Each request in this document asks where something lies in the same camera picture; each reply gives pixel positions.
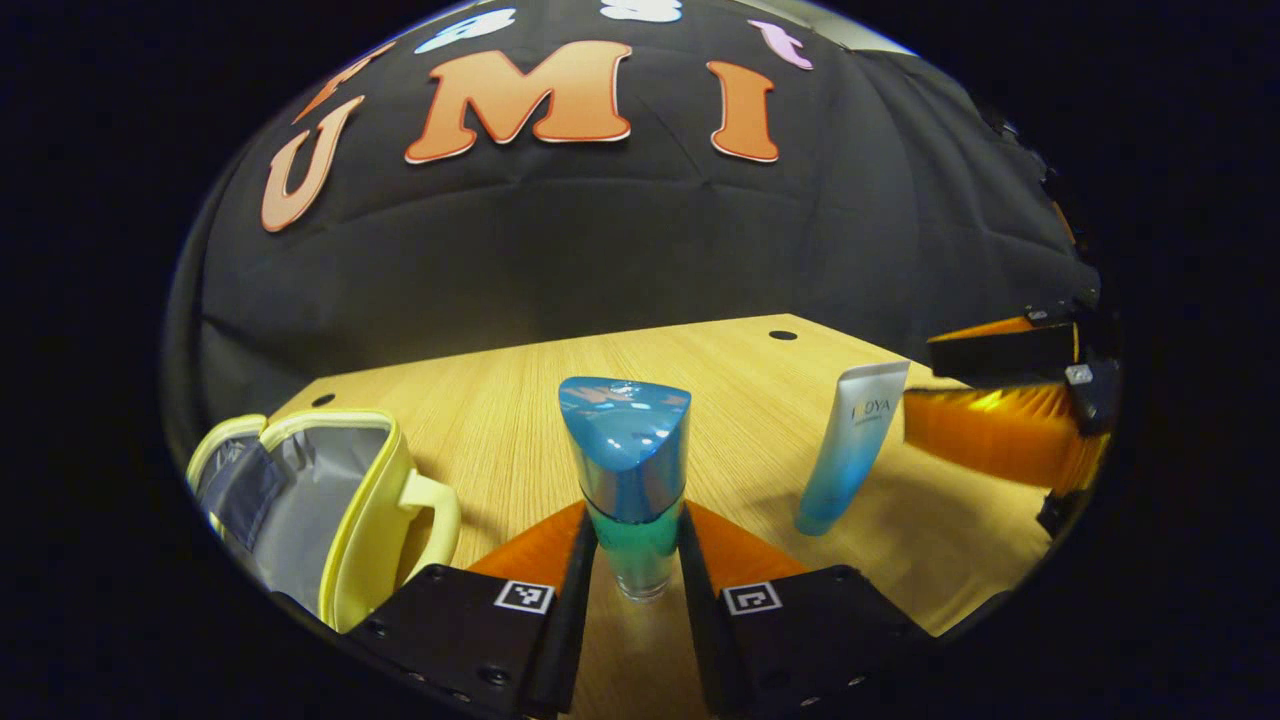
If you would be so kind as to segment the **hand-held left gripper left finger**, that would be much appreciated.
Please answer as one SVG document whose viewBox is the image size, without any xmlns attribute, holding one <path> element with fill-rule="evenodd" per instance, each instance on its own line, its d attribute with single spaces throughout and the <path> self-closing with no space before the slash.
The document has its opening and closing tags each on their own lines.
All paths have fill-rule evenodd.
<svg viewBox="0 0 1280 720">
<path fill-rule="evenodd" d="M 426 701 L 426 720 L 570 712 L 596 533 L 577 501 L 458 569 L 431 564 L 346 633 Z"/>
</svg>

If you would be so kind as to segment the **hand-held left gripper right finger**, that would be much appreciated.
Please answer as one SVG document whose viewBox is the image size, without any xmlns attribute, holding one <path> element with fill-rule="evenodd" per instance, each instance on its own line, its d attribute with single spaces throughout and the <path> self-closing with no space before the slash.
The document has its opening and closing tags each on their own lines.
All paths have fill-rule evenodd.
<svg viewBox="0 0 1280 720">
<path fill-rule="evenodd" d="M 806 568 L 700 503 L 684 505 L 678 553 L 716 716 L 868 716 L 936 647 L 855 568 Z"/>
</svg>

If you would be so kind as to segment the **white and blue tube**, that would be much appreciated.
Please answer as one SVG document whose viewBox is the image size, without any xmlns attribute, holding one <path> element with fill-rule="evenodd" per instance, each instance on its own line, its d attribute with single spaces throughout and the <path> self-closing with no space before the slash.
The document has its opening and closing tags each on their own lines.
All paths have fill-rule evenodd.
<svg viewBox="0 0 1280 720">
<path fill-rule="evenodd" d="M 906 360 L 841 373 L 814 468 L 794 516 L 805 536 L 823 536 L 849 509 L 870 474 L 905 389 Z"/>
</svg>

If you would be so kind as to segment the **blue green bottle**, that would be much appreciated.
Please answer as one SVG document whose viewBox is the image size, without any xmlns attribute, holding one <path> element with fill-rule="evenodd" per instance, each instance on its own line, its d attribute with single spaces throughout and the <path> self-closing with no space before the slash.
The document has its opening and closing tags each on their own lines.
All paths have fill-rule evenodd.
<svg viewBox="0 0 1280 720">
<path fill-rule="evenodd" d="M 687 486 L 692 396 L 650 382 L 572 375 L 558 388 L 579 486 L 620 592 L 660 597 Z"/>
</svg>

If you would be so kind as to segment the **black backdrop cloth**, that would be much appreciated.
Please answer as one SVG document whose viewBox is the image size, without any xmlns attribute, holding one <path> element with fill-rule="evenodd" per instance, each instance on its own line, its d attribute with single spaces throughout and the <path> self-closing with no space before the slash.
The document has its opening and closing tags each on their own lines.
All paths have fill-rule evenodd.
<svg viewBox="0 0 1280 720">
<path fill-rule="evenodd" d="M 1094 291 L 1046 163 L 850 20 L 485 0 L 305 85 L 229 160 L 166 309 L 166 420 L 324 375 L 792 313 L 914 360 Z"/>
</svg>

